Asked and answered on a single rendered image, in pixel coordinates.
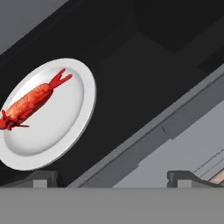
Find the red orange fish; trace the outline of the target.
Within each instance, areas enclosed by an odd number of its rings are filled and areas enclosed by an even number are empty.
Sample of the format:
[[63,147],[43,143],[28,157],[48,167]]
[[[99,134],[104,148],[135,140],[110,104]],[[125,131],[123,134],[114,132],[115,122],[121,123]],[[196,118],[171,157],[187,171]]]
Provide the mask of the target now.
[[61,78],[64,72],[65,68],[61,69],[49,83],[36,86],[14,102],[7,110],[3,109],[2,117],[0,118],[0,130],[12,130],[14,127],[27,128],[27,125],[24,125],[24,121],[44,106],[52,96],[55,88],[73,77],[69,74]]

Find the grey fridge door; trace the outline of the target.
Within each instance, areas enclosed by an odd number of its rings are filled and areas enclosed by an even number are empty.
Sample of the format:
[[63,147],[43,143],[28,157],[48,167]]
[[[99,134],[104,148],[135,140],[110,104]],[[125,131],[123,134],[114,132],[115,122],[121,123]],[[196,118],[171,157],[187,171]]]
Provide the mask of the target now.
[[69,187],[164,187],[221,149],[224,65],[210,74],[159,66],[99,85],[92,120],[73,147]]

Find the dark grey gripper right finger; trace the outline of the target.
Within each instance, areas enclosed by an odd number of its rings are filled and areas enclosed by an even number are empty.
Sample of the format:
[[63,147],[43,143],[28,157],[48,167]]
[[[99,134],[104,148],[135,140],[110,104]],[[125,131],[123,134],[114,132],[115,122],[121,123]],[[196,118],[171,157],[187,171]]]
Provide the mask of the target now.
[[167,187],[173,188],[195,188],[195,187],[216,187],[224,188],[224,184],[214,184],[203,180],[190,171],[168,171],[167,172]]

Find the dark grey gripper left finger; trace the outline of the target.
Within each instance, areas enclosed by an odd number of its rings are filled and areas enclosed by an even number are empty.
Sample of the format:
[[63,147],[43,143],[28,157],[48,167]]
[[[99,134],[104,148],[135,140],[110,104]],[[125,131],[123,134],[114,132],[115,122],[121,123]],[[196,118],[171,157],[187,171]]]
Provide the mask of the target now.
[[59,186],[56,171],[35,171],[28,177],[9,183],[6,187],[16,188],[54,188]]

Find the white round plate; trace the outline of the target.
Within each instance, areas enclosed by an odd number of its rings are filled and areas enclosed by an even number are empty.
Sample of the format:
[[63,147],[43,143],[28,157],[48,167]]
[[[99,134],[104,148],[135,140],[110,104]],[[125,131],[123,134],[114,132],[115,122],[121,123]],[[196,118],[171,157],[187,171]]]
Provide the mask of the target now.
[[26,120],[27,126],[0,130],[0,161],[11,169],[31,171],[51,164],[73,147],[87,127],[95,107],[95,79],[77,59],[55,59],[37,67],[13,88],[3,108],[61,69],[73,77],[54,89],[47,103]]

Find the dark grey fridge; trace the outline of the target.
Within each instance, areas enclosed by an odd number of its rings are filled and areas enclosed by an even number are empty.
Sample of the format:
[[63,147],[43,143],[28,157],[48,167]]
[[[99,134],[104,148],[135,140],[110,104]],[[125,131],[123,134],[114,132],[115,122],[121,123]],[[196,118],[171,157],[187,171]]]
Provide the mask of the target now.
[[74,58],[92,71],[94,114],[51,164],[68,186],[208,76],[224,46],[224,0],[67,0],[0,55],[0,105],[34,68]]

